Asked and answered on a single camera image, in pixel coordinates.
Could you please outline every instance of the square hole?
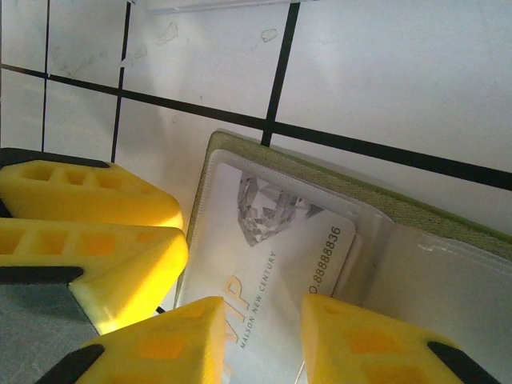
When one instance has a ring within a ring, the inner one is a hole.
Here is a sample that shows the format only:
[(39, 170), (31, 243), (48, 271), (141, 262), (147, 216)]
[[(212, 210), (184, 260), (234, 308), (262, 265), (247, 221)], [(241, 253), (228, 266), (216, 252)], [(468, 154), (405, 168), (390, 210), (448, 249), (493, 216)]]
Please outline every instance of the square hole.
[(428, 384), (423, 371), (418, 366), (366, 366), (364, 367), (370, 384)]
[(51, 174), (54, 172), (54, 167), (49, 166), (47, 164), (37, 164), (33, 166), (28, 166), (22, 171), (22, 176), (24, 178), (29, 178), (30, 180), (40, 180), (43, 182), (47, 182), (50, 180)]
[(154, 358), (158, 360), (174, 360), (182, 355), (185, 349), (186, 338), (179, 333), (154, 332), (148, 334), (137, 345), (137, 355), (141, 358)]
[(121, 188), (121, 179), (111, 174), (96, 174), (99, 186), (109, 190), (119, 190)]
[(396, 354), (405, 349), (394, 334), (378, 328), (356, 328), (344, 336), (354, 354)]
[(156, 231), (152, 231), (152, 232), (149, 232), (149, 231), (144, 231), (144, 232), (140, 232), (138, 235), (137, 235), (137, 241), (138, 242), (141, 242), (142, 244), (147, 244), (148, 242), (154, 242), (155, 240), (158, 239), (160, 233), (157, 233)]
[(0, 229), (0, 254), (13, 254), (24, 233), (24, 230)]
[(333, 304), (326, 305), (326, 312), (328, 314), (346, 314), (346, 311), (343, 308)]
[(86, 172), (84, 170), (67, 170), (66, 176), (70, 184), (81, 186), (86, 179)]
[(77, 252), (88, 256), (103, 256), (115, 251), (115, 235), (105, 232), (85, 232), (80, 235)]
[(37, 234), (37, 237), (30, 247), (34, 254), (61, 254), (66, 244), (67, 231), (46, 230)]
[(156, 191), (156, 188), (152, 186), (151, 184), (142, 184), (140, 186), (140, 192), (141, 194), (154, 194)]

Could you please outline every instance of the white grid background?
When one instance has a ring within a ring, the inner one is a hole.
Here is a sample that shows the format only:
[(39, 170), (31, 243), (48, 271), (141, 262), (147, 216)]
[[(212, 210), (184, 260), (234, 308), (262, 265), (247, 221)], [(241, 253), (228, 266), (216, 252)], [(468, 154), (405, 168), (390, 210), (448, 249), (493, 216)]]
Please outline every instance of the white grid background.
[(511, 67), (504, 0), (2, 0), (0, 145), (114, 160), (188, 216), (224, 129), (512, 234)]

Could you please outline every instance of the white card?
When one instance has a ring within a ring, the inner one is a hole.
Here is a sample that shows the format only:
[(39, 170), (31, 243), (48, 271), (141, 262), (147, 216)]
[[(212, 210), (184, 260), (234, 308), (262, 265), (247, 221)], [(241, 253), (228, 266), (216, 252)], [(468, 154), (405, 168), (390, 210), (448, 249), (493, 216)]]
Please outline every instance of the white card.
[(216, 166), (178, 301), (226, 300), (224, 384), (296, 382), (302, 296), (333, 293), (354, 236), (349, 219)]

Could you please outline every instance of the gray surface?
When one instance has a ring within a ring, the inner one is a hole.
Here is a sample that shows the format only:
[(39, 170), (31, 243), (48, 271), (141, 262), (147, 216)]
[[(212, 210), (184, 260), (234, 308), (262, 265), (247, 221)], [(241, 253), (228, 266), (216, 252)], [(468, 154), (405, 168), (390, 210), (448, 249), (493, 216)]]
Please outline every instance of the gray surface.
[(0, 383), (34, 383), (98, 336), (65, 285), (0, 285)]

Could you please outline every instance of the white tile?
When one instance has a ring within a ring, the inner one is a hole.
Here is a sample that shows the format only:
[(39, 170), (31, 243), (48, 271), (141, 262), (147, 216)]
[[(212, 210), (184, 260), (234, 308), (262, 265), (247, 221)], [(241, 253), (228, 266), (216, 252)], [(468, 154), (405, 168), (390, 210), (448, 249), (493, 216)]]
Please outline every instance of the white tile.
[(280, 135), (272, 147), (512, 234), (512, 192)]
[(188, 224), (208, 140), (217, 129), (262, 137), (259, 130), (123, 99), (116, 163), (175, 196)]
[(48, 71), (118, 86), (126, 2), (51, 0)]
[(132, 7), (124, 86), (265, 117), (287, 12), (274, 5), (153, 15)]
[(48, 81), (45, 151), (110, 161), (116, 97)]
[(45, 70), (46, 1), (2, 0), (2, 63)]
[(2, 70), (2, 147), (41, 150), (44, 80)]
[(512, 2), (301, 4), (278, 120), (512, 171)]

